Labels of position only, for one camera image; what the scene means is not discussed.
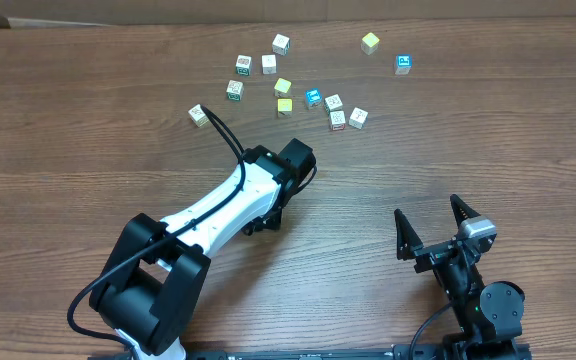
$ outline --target cable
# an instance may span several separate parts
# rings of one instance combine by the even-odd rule
[[[424,321],[424,323],[421,324],[421,326],[419,327],[419,330],[417,330],[417,332],[415,333],[415,336],[413,336],[412,341],[410,342],[410,347],[408,347],[408,360],[414,360],[415,345],[417,344],[417,340],[419,340],[421,333],[424,332],[426,327],[428,327],[428,325],[430,325],[431,322],[435,321],[439,316],[441,316],[441,314],[445,313],[446,310],[450,309],[451,307],[452,307],[452,303],[448,303],[448,304],[444,305],[444,307],[437,310],[437,312],[432,314],[428,318],[428,320]]]
[[[124,260],[123,262],[117,264],[115,267],[113,267],[112,269],[108,270],[107,272],[103,273],[102,275],[100,275],[98,278],[96,278],[95,280],[93,280],[90,284],[88,284],[88,286],[86,286],[85,288],[83,288],[79,294],[77,294],[77,296],[75,296],[75,298],[72,300],[72,302],[70,303],[70,306],[68,307],[68,312],[66,315],[66,319],[68,320],[68,325],[70,325],[70,328],[82,335],[86,335],[86,336],[90,336],[93,338],[97,338],[97,339],[106,339],[106,340],[112,340],[112,341],[116,341],[118,343],[123,344],[126,348],[128,348],[128,350],[130,351],[132,357],[135,360],[138,360],[137,357],[137,352],[135,350],[134,345],[120,337],[117,335],[113,335],[113,334],[108,334],[108,333],[102,333],[102,332],[98,332],[98,331],[93,331],[93,330],[88,330],[85,328],[82,328],[81,326],[77,325],[77,323],[75,322],[75,310],[77,309],[77,306],[79,305],[79,303],[81,302],[81,300],[83,300],[83,298],[89,293],[91,292],[95,287],[99,286],[101,283],[103,283],[104,281],[106,281],[106,279],[108,279],[110,276],[112,276],[112,274],[114,274],[115,272],[117,272],[119,269],[125,267],[128,264],[131,264],[135,261],[139,261],[142,257],[146,256],[147,254],[157,250],[158,248],[167,245],[170,242],[173,242],[177,239],[177,237],[181,234],[183,234],[184,232],[194,228],[195,226],[197,226],[197,224],[201,223],[202,221],[204,221],[205,219],[207,219],[208,217],[210,217],[212,214],[214,214],[215,212],[217,212],[219,209],[221,209],[222,207],[224,207],[228,202],[230,202],[230,200],[232,200],[235,196],[237,196],[237,193],[239,191],[241,191],[244,187],[244,183],[246,180],[246,169],[244,166],[244,161],[242,158],[242,152],[243,152],[243,147],[241,146],[241,144],[239,143],[239,140],[237,140],[237,137],[230,131],[230,129],[228,128],[228,126],[226,126],[226,124],[224,124],[215,114],[213,114],[212,111],[208,110],[207,108],[205,108],[204,106],[201,106],[201,109],[204,111],[204,113],[207,115],[208,120],[210,120],[210,122],[212,123],[212,125],[215,127],[215,129],[217,130],[217,132],[219,132],[219,134],[223,137],[223,139],[226,141],[226,143],[228,144],[228,146],[230,146],[230,149],[233,151],[233,153],[235,154],[235,156],[237,157],[237,163],[239,164],[239,170],[241,171],[241,178],[239,180],[239,183],[237,184],[237,186],[235,186],[235,189],[225,198],[223,199],[219,204],[215,205],[213,208],[211,208],[210,210],[206,211],[205,213],[203,213],[201,216],[190,220],[190,222],[183,226],[182,228],[168,234],[166,237],[164,237],[163,239],[157,241],[156,243],[142,249],[141,251],[137,252],[136,254],[134,254],[133,256],[131,256],[130,258],[128,258],[127,260]],[[228,136],[226,136],[226,134],[223,132],[223,130],[218,126],[221,125],[223,126],[223,128],[226,130],[226,132],[228,133],[228,135],[230,135],[232,137],[229,138]]]
[[[312,168],[312,175],[310,175],[310,178],[308,179],[308,181],[306,181],[305,184],[301,185],[300,187],[297,188],[297,192],[295,192],[295,195],[299,194],[301,192],[301,190],[305,189],[306,186],[308,186],[308,184],[310,184],[310,182],[312,181],[312,179],[315,178],[315,175],[317,175],[317,165],[315,165]]]

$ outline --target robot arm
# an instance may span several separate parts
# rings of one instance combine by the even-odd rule
[[[246,150],[242,158],[245,182],[234,198],[192,230],[180,234],[178,241],[141,258],[169,271],[163,284],[135,261],[92,291],[90,306],[107,325],[135,344],[144,354],[142,358],[169,358],[171,345],[179,347],[175,341],[190,322],[211,257],[239,230],[250,235],[266,228],[278,229],[282,209],[303,188],[300,185],[316,162],[312,149],[297,139],[279,154],[257,146]],[[240,182],[241,174],[238,165],[203,199],[159,222],[145,214],[137,215],[124,227],[102,274],[226,199]]]

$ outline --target block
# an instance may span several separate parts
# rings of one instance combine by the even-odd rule
[[[306,106],[308,109],[312,109],[321,105],[321,93],[319,89],[310,89],[306,91]]]
[[[279,78],[275,84],[275,96],[276,97],[288,97],[290,96],[290,86],[292,83],[286,79]]]
[[[228,99],[241,101],[241,97],[244,96],[244,83],[230,80],[226,93],[228,94]]]
[[[264,74],[277,73],[277,57],[275,55],[263,55],[261,57],[261,70]]]
[[[373,33],[368,33],[361,39],[361,50],[363,50],[366,55],[370,55],[377,51],[379,47],[379,38]]]
[[[397,55],[395,61],[395,75],[407,75],[412,67],[412,58],[410,55]]]
[[[330,129],[343,130],[346,128],[346,115],[343,110],[332,111],[330,113]]]
[[[281,56],[286,56],[288,54],[288,49],[290,49],[290,38],[277,34],[275,40],[272,42],[272,51]]]
[[[252,58],[246,55],[239,55],[237,57],[237,64],[235,64],[235,71],[239,75],[250,76],[250,67],[252,66]]]
[[[364,127],[366,118],[368,117],[368,112],[361,110],[360,108],[355,108],[350,114],[350,119],[348,119],[348,125],[361,129]]]
[[[277,114],[280,118],[292,116],[292,99],[278,99]]]
[[[208,117],[206,114],[204,114],[203,110],[201,110],[201,105],[199,104],[188,110],[188,114],[190,114],[190,118],[195,123],[195,125],[199,127],[208,122]]]
[[[324,107],[326,108],[326,112],[330,114],[332,111],[341,110],[344,104],[341,103],[341,99],[339,98],[338,94],[333,96],[329,96],[324,100]]]

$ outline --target wooden table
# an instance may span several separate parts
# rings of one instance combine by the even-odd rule
[[[293,41],[277,74],[293,83],[289,119],[276,118],[278,76],[261,75],[276,33]],[[394,76],[397,53],[413,56],[408,76]],[[249,78],[234,74],[239,54]],[[241,103],[226,99],[231,79]],[[367,110],[365,128],[329,131],[303,105],[313,87],[346,116]],[[432,244],[455,233],[458,193],[499,229],[484,280],[526,291],[520,342],[576,359],[576,18],[0,31],[0,359],[119,349],[70,331],[66,308],[131,217],[177,212],[233,170],[219,135],[189,120],[197,103],[245,146],[302,140],[319,174],[281,231],[236,236],[214,258],[185,343],[409,342],[446,299],[397,261],[393,210]],[[77,319],[109,330],[87,306]],[[455,330],[445,315],[423,341]]]

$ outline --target black cable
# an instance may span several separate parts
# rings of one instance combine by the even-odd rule
[[[428,327],[428,325],[430,325],[431,322],[435,321],[441,314],[445,313],[446,310],[450,309],[451,307],[452,307],[452,303],[448,303],[448,304],[444,305],[444,307],[437,310],[437,312],[432,314],[428,318],[428,320],[424,321],[424,323],[421,324],[421,326],[419,327],[419,330],[417,330],[417,332],[415,333],[415,336],[413,336],[412,341],[410,342],[410,347],[408,347],[408,360],[414,360],[415,345],[417,344],[417,340],[419,340],[421,333],[424,332],[426,327]]]
[[[204,106],[201,106],[201,108],[204,111],[204,113],[206,114],[206,116],[208,117],[208,120],[210,120],[212,125],[219,132],[219,134],[224,138],[224,140],[226,141],[228,146],[230,146],[230,149],[233,151],[233,153],[237,157],[237,162],[239,164],[239,170],[241,171],[241,178],[239,179],[239,183],[237,184],[237,186],[235,186],[235,189],[225,199],[223,199],[219,204],[215,205],[210,210],[203,213],[201,216],[190,220],[190,222],[187,225],[185,225],[182,228],[170,233],[169,235],[167,235],[163,239],[157,241],[156,243],[142,249],[141,251],[137,252],[136,254],[131,256],[130,258],[124,260],[123,262],[117,264],[112,269],[110,269],[107,272],[100,275],[98,278],[96,278],[90,284],[88,284],[88,286],[83,288],[79,292],[79,294],[77,294],[77,296],[75,296],[75,298],[70,303],[70,306],[68,307],[66,319],[68,320],[68,325],[70,325],[70,328],[73,331],[75,331],[79,334],[90,336],[90,337],[97,338],[97,339],[106,339],[106,340],[112,340],[112,341],[119,342],[128,348],[128,350],[132,354],[132,357],[134,357],[135,360],[137,360],[136,350],[135,350],[133,344],[130,343],[130,341],[128,341],[128,340],[126,340],[120,336],[117,336],[117,335],[102,333],[102,332],[82,328],[81,326],[77,325],[77,323],[75,322],[75,318],[74,318],[75,310],[77,309],[77,306],[79,305],[81,300],[83,300],[83,298],[89,292],[91,292],[96,286],[99,286],[101,283],[103,283],[112,274],[114,274],[119,269],[125,267],[128,264],[131,264],[134,261],[138,261],[139,259],[141,259],[142,257],[146,256],[147,254],[151,253],[152,251],[154,251],[154,250],[156,250],[156,249],[158,249],[164,245],[167,245],[170,242],[175,241],[179,235],[181,235],[184,232],[194,228],[195,226],[197,226],[197,224],[201,223],[202,221],[204,221],[205,219],[210,217],[212,214],[217,212],[219,209],[224,207],[228,202],[230,202],[230,200],[232,200],[235,196],[237,196],[237,193],[239,191],[241,191],[243,189],[244,183],[246,180],[246,169],[244,166],[244,161],[243,161],[243,158],[241,156],[241,153],[239,151],[237,151],[237,147],[236,147],[236,146],[238,146],[239,149],[243,152],[243,148],[241,147],[239,140],[237,140],[237,137],[230,131],[230,129],[228,129],[228,127],[215,114],[212,113],[212,111],[208,110]],[[232,141],[228,136],[226,136],[226,134],[218,126],[218,124],[223,126],[223,128],[226,130],[226,132],[232,137]]]
[[[312,181],[312,179],[315,178],[315,175],[317,175],[317,165],[315,165],[312,168],[312,175],[310,175],[310,178],[308,178],[308,181],[306,181],[305,184],[301,185],[300,187],[297,188],[297,192],[295,192],[295,195],[299,194],[301,192],[301,190],[305,189],[306,186],[308,186],[308,184],[310,184],[310,182]]]

